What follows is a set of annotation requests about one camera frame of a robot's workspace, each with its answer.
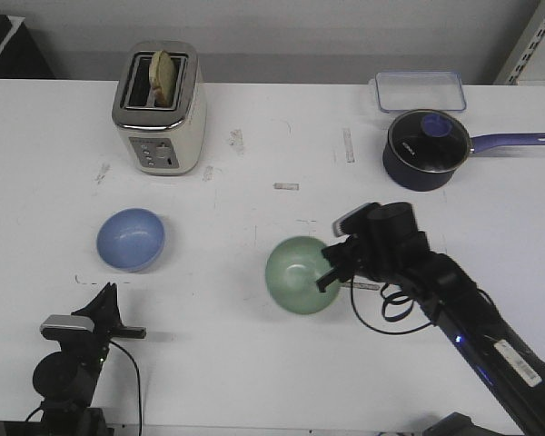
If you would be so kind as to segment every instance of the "toaster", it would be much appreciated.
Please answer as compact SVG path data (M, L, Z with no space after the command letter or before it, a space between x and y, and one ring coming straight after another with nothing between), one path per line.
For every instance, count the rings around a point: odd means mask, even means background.
M159 105L150 84L154 54L173 62L169 105ZM202 150L206 97L198 55L178 41L135 45L117 84L112 118L119 135L144 173L177 175L190 171Z

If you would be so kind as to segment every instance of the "clear plastic container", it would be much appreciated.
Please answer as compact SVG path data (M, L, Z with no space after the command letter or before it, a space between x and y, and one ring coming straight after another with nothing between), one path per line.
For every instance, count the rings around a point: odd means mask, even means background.
M385 113L412 109L462 112L466 109L461 77L452 71L377 73L375 88L378 106Z

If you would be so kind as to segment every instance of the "pan handle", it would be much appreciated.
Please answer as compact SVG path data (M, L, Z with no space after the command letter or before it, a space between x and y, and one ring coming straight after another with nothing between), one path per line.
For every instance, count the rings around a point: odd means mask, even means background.
M534 134L485 134L472 138L473 153L484 152L503 145L545 145L545 133Z

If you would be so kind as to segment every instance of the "white table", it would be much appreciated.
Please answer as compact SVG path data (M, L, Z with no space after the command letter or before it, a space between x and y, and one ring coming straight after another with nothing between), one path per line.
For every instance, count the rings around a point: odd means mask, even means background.
M41 400L32 373L57 343L40 323L116 282L124 323L148 329L124 342L142 370L147 424L420 431L459 411L518 431L436 328L370 332L347 292L324 312L294 315L272 301L263 271L288 237L335 243L331 223L343 213L407 201L432 249L488 291L545 360L545 147L472 156L441 189L415 193L383 170L391 118L367 86L207 84L200 162L156 177L135 170L115 131L115 86L0 80L0 420L22 420ZM465 93L459 118L471 135L545 131L545 88ZM94 239L108 216L134 206L161 215L166 246L149 270L118 272ZM358 292L358 304L383 326L373 294ZM423 321L415 311L392 328ZM137 420L120 352L94 405L110 422Z

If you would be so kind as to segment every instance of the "pot lid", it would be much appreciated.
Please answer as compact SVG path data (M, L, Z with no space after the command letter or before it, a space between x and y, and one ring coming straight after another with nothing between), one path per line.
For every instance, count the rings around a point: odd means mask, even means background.
M471 152L471 139L464 126L448 114L428 109L396 118L388 141L401 161L427 173L453 171Z

